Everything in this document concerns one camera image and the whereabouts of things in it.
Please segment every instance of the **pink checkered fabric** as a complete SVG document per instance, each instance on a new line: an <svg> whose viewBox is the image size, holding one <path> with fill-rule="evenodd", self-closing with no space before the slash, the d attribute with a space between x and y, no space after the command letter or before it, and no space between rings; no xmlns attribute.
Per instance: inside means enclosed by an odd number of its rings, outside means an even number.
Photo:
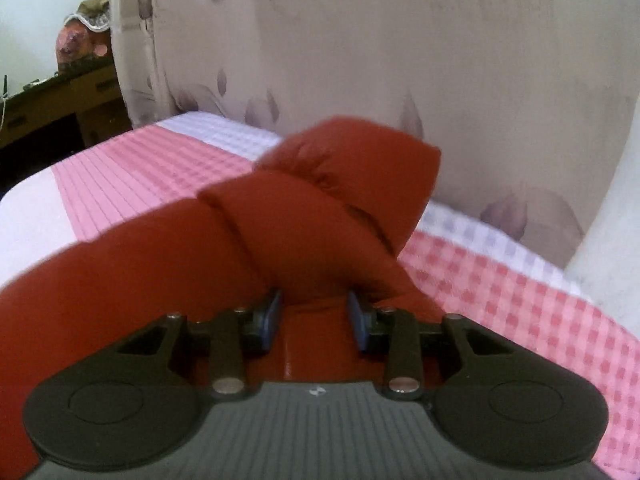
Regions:
<svg viewBox="0 0 640 480"><path fill-rule="evenodd" d="M207 144L212 133L195 123L198 118L188 116L195 124L189 127L203 141L146 126L53 167L79 240L246 173L251 162L244 156L255 158L276 143L256 130L242 133L253 139L247 154L242 137L231 134L215 141L223 142L223 150ZM609 427L594 461L617 480L640 476L640 342L634 336L586 300L450 238L416 231L399 259L445 311L463 314L595 384L609 405Z"/></svg>

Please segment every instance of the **folded red jacket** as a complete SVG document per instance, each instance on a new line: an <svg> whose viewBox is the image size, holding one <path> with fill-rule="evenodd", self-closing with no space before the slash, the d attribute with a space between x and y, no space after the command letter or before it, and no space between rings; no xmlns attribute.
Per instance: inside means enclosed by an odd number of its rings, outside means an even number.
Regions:
<svg viewBox="0 0 640 480"><path fill-rule="evenodd" d="M0 292L0 478L37 458L21 423L41 381L162 314L192 320L270 289L284 311L262 380L375 380L346 314L348 290L424 321L441 309L396 261L433 190L440 151L364 120L289 137L251 174L69 248Z"/></svg>

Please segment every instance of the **mattress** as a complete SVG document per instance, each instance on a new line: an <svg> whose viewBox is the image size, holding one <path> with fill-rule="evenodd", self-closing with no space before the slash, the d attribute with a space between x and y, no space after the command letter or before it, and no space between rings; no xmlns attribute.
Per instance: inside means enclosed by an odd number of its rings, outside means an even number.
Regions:
<svg viewBox="0 0 640 480"><path fill-rule="evenodd" d="M68 245L250 171L279 139L190 112L41 171L0 202L0 286ZM577 284L502 232L435 202L399 259L447 312L464 314L594 383L610 411L594 461L616 479L640 476L640 342Z"/></svg>

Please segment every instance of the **gray gripper base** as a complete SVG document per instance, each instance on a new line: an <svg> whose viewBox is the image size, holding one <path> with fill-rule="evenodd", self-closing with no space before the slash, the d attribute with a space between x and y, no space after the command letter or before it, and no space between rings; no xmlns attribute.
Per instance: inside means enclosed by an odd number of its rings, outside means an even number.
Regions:
<svg viewBox="0 0 640 480"><path fill-rule="evenodd" d="M444 439L423 407L371 383L265 383L217 404L180 449L136 469L89 473L43 462L29 480L605 480L591 463L515 472Z"/></svg>

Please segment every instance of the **red fabric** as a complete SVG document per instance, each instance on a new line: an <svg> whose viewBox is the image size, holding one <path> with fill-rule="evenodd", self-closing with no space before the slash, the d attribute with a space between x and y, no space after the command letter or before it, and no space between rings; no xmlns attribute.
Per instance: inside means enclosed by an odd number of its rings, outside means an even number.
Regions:
<svg viewBox="0 0 640 480"><path fill-rule="evenodd" d="M0 292L0 478L36 463L21 425L31 389L176 310L193 320L271 287L286 308L250 380L378 380L345 298L442 311L396 261L433 189L440 152L366 121L335 119L285 140L257 169L50 259Z"/></svg>

